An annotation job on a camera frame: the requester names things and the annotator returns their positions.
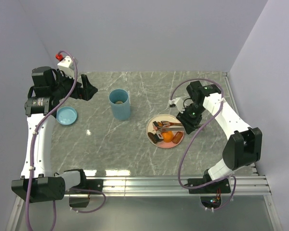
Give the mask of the steel serving tongs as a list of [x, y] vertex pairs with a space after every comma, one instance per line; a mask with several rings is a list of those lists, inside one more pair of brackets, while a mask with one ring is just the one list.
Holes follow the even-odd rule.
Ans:
[[161, 121], [160, 124], [161, 126], [157, 126], [157, 130], [160, 132], [184, 131], [184, 126], [182, 123]]

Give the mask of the light blue cylindrical container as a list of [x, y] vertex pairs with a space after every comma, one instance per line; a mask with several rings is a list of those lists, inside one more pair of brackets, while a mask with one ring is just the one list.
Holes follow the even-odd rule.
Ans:
[[131, 115], [130, 96], [123, 89], [115, 89], [109, 94], [109, 102], [114, 118], [127, 120]]

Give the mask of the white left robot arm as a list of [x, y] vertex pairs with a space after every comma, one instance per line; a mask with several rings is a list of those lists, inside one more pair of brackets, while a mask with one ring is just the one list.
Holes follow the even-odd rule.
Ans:
[[88, 188], [83, 169], [55, 175], [51, 167], [52, 132], [59, 103], [68, 97], [88, 101], [98, 92], [85, 74], [81, 75], [81, 82], [75, 82], [66, 74], [66, 71], [48, 66], [32, 70], [34, 84], [25, 102], [28, 125], [26, 159], [20, 179], [11, 184], [12, 191], [29, 203], [61, 200], [70, 189], [83, 193]]

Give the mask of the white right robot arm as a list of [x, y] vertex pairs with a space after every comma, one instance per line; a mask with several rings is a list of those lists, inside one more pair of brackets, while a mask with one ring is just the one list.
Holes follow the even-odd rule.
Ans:
[[224, 98], [224, 90], [220, 84], [210, 80], [209, 85], [202, 86], [201, 78], [189, 79], [187, 82], [186, 90], [193, 101], [192, 104], [184, 107], [181, 98], [170, 97], [169, 105], [178, 108], [177, 119], [182, 122], [186, 133], [195, 133], [191, 142], [194, 142], [200, 132], [215, 120], [225, 133], [227, 143], [221, 160], [208, 169], [208, 177], [203, 183], [187, 186], [182, 183], [181, 171], [192, 145], [189, 143], [179, 163], [178, 183], [184, 189], [204, 188], [208, 192], [214, 192], [220, 187], [220, 181], [230, 177], [238, 169], [260, 160], [263, 134], [259, 128], [252, 128], [233, 110]]

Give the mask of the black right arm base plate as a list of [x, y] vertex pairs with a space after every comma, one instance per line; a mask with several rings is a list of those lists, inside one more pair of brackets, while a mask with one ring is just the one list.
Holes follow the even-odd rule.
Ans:
[[[204, 179], [188, 179], [186, 186], [193, 187], [204, 184]], [[231, 188], [228, 179], [215, 182], [208, 186], [198, 188], [198, 189], [189, 189], [190, 194], [216, 194], [216, 193], [230, 193]]]

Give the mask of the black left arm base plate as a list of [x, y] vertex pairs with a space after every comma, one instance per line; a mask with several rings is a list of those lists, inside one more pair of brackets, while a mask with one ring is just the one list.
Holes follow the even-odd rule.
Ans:
[[88, 179], [80, 185], [72, 187], [70, 190], [81, 194], [99, 194], [103, 190], [104, 181], [102, 179]]

